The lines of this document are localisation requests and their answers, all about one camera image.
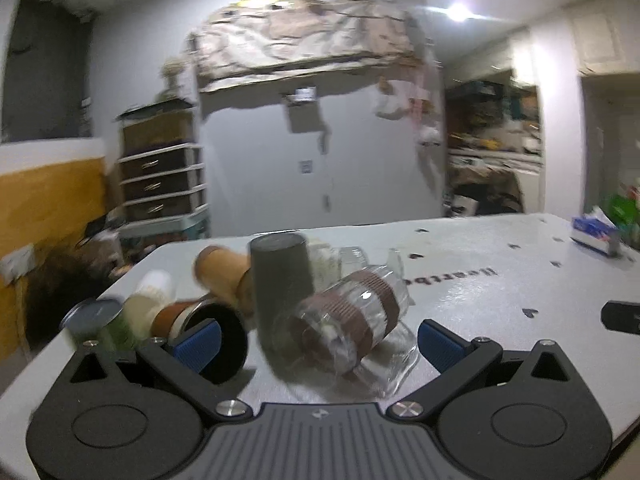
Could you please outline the green tin can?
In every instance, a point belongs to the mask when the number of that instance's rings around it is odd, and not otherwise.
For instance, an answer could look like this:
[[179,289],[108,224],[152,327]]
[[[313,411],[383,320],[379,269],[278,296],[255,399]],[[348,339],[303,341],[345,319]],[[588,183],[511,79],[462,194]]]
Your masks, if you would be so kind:
[[124,317],[117,297],[81,301],[63,316],[61,330],[67,330],[76,344],[96,340],[107,350],[132,350],[137,339]]

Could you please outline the chair draped with brown clothes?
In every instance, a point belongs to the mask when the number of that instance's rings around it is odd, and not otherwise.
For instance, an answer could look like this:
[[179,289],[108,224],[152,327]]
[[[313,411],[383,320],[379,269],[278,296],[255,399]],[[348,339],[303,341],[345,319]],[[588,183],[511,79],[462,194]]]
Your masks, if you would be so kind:
[[510,169],[451,166],[448,170],[449,191],[454,200],[472,200],[472,216],[524,214],[523,196],[518,177]]

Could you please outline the glass fish tank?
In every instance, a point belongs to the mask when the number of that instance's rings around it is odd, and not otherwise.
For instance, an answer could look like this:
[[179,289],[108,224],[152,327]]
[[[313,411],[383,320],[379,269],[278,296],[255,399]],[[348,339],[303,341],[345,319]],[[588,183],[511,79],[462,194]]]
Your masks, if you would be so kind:
[[126,110],[116,118],[120,125],[120,154],[137,155],[154,148],[194,142],[193,111],[194,104],[183,98]]

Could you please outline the patterned cloth wall cover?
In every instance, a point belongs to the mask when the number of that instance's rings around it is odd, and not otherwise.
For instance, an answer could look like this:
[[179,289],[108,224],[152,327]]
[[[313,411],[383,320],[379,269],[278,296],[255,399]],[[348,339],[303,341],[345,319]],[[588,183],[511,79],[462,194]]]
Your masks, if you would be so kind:
[[190,33],[198,91],[419,63],[394,0],[241,0]]

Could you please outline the blue tissue box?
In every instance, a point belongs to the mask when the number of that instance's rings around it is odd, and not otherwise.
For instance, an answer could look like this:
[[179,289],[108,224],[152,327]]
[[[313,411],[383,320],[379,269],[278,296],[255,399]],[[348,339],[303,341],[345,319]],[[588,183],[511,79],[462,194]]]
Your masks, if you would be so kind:
[[620,229],[599,206],[572,219],[570,238],[608,258],[617,257],[620,253]]

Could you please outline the dark grey tumbler cup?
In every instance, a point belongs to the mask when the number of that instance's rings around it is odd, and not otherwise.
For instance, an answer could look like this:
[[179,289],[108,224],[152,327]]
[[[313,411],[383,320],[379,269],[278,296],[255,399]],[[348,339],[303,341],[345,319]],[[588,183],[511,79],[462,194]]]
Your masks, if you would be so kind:
[[273,232],[255,237],[248,249],[257,338],[269,366],[280,370],[291,355],[290,315],[314,293],[307,239],[299,232]]

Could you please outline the clear stemmed glass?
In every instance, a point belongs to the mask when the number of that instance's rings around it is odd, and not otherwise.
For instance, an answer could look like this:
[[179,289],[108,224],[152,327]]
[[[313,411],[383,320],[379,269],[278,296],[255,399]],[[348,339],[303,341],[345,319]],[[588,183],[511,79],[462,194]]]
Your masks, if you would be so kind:
[[311,240],[307,244],[307,254],[315,290],[326,289],[369,264],[362,248],[334,247],[321,240]]

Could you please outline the clear mug with brown bands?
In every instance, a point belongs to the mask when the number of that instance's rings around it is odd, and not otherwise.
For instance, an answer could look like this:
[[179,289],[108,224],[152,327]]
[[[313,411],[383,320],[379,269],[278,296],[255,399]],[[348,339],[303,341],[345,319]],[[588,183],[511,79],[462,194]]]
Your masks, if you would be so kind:
[[276,369],[297,401],[359,402],[394,394],[418,362],[404,322],[413,300],[397,249],[351,266],[277,319]]

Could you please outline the brown cup black interior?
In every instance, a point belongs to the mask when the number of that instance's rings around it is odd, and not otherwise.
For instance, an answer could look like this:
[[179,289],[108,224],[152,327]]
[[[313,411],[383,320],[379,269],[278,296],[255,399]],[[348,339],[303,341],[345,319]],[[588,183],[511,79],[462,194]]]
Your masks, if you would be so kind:
[[248,337],[241,313],[212,297],[176,302],[160,310],[152,337],[167,341],[168,352],[182,365],[214,385],[242,370]]

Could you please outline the teal side table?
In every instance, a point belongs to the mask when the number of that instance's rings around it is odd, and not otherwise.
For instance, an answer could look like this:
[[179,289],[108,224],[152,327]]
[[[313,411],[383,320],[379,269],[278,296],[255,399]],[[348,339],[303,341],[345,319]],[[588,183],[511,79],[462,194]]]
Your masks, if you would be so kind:
[[200,240],[209,234],[209,211],[206,205],[190,214],[126,223],[118,229],[121,240],[150,240],[168,243]]

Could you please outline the white drawer unit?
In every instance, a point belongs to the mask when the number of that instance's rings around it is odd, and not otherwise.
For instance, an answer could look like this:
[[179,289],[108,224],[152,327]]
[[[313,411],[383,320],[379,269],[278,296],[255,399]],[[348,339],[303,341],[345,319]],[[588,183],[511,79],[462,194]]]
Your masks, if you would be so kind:
[[124,156],[118,170],[129,223],[190,216],[206,206],[201,145],[183,143]]

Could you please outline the white paper cup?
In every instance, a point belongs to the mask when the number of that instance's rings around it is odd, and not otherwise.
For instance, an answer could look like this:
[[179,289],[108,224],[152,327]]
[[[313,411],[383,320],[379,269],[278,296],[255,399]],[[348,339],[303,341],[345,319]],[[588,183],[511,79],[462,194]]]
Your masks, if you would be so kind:
[[124,318],[137,340],[149,338],[154,318],[175,300],[176,286],[168,272],[152,270],[145,274],[124,302]]

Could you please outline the white wall power socket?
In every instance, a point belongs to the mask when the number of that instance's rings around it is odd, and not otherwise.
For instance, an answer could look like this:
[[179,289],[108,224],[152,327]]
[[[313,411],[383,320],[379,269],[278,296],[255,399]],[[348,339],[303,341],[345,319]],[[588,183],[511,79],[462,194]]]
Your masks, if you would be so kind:
[[35,267],[36,257],[33,244],[14,250],[0,260],[1,275],[6,284],[11,284],[29,274]]

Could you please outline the white plush toy hanging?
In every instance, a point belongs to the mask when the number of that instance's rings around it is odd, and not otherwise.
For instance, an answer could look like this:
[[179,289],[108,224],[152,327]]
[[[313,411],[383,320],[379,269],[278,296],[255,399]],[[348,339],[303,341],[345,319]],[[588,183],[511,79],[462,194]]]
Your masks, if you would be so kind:
[[442,133],[433,126],[421,126],[418,130],[418,143],[421,146],[439,146],[442,144]]

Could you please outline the dried flower vase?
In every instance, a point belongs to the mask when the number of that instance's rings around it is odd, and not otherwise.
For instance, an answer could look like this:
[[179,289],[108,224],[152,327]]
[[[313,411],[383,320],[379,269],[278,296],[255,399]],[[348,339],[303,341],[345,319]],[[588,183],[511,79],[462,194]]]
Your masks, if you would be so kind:
[[160,76],[165,81],[165,89],[162,93],[164,99],[175,99],[181,93],[181,75],[186,70],[186,59],[183,56],[171,56],[166,58],[160,68]]

